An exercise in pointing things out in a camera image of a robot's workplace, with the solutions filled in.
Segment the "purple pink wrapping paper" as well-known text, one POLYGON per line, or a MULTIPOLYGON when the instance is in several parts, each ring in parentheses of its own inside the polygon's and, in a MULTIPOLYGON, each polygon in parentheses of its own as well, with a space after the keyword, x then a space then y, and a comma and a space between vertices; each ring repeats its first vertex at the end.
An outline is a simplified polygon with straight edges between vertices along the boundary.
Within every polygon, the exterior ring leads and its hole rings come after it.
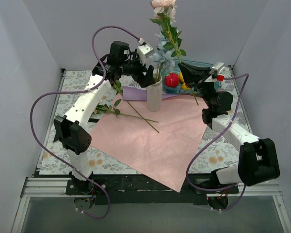
POLYGON ((189 95, 162 100, 156 112, 145 101, 121 101, 121 115, 105 114, 93 127, 91 146, 179 192, 207 127, 206 107, 189 95))

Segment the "blue flower stem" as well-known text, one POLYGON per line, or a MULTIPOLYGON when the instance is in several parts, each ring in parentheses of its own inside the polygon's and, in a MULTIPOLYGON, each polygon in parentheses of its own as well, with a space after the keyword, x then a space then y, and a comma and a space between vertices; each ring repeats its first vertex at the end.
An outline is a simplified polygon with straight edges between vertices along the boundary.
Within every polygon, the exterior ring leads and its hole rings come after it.
POLYGON ((173 49, 166 50, 163 46, 168 42, 168 39, 162 34, 156 34, 158 37, 158 44, 156 51, 150 56, 152 65, 156 68, 156 81, 160 81, 165 78, 168 72, 172 72, 175 67, 175 61, 172 57, 173 49))

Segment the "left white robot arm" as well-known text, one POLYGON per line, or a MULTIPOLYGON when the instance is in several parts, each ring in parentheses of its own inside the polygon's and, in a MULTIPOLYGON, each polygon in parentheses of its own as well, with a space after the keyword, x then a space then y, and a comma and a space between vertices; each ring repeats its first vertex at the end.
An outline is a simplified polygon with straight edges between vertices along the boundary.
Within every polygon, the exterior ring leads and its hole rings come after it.
POLYGON ((89 194, 94 187, 93 181, 89 179, 92 170, 86 152, 92 140, 85 129, 90 116, 122 75, 131 76, 142 88, 152 85, 154 67, 147 67, 146 60, 153 54, 153 47, 145 42, 134 51, 130 50, 126 42, 112 42, 109 53, 101 57, 92 70, 86 92, 79 96, 64 116, 55 117, 54 140, 61 142, 67 150, 73 166, 72 176, 78 179, 77 189, 81 193, 89 194))

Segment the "white ribbed vase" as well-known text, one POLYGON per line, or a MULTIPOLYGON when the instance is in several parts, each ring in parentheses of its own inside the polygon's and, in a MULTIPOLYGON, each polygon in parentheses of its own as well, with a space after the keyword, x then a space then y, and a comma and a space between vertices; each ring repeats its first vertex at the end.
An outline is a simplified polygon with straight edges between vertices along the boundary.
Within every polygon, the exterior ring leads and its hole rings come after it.
POLYGON ((156 112, 162 104, 162 80, 146 88, 146 102, 150 111, 156 112))

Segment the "black ribbon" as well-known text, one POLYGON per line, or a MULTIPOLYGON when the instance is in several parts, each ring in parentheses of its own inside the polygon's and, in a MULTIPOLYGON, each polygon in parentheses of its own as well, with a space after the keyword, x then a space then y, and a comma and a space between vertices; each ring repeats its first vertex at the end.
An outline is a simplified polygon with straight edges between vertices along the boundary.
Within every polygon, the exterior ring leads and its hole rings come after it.
POLYGON ((88 122, 91 122, 91 123, 97 123, 97 122, 99 122, 99 119, 96 119, 96 118, 90 118, 90 119, 88 120, 88 122))

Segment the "white pink flower stem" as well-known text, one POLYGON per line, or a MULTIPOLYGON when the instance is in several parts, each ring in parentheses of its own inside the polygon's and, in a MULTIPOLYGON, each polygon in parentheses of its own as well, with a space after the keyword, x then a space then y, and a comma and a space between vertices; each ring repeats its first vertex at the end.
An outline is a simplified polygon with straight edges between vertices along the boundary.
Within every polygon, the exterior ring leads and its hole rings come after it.
POLYGON ((182 39, 180 35, 182 31, 173 26, 176 14, 176 1, 175 0, 151 0, 150 5, 154 12, 154 17, 150 20, 160 28, 168 42, 163 46, 166 50, 172 50, 173 59, 177 59, 179 63, 182 62, 182 57, 186 56, 185 50, 181 49, 182 39))

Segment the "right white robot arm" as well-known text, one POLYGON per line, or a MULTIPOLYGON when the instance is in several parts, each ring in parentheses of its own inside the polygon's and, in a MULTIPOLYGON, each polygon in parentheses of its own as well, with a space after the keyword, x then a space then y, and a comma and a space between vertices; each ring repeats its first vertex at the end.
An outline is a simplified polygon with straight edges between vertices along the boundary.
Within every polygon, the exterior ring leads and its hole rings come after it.
POLYGON ((196 67, 185 62, 178 64, 183 79, 189 88, 195 88, 207 105, 202 110, 203 122, 224 137, 238 152, 237 166, 216 169, 209 180, 195 185, 186 176, 188 184, 199 191, 220 193, 238 183, 253 186, 276 179, 280 176, 276 147, 273 140, 261 139, 234 122, 236 115, 229 116, 233 95, 227 91, 217 91, 216 81, 225 80, 223 63, 212 67, 196 67))

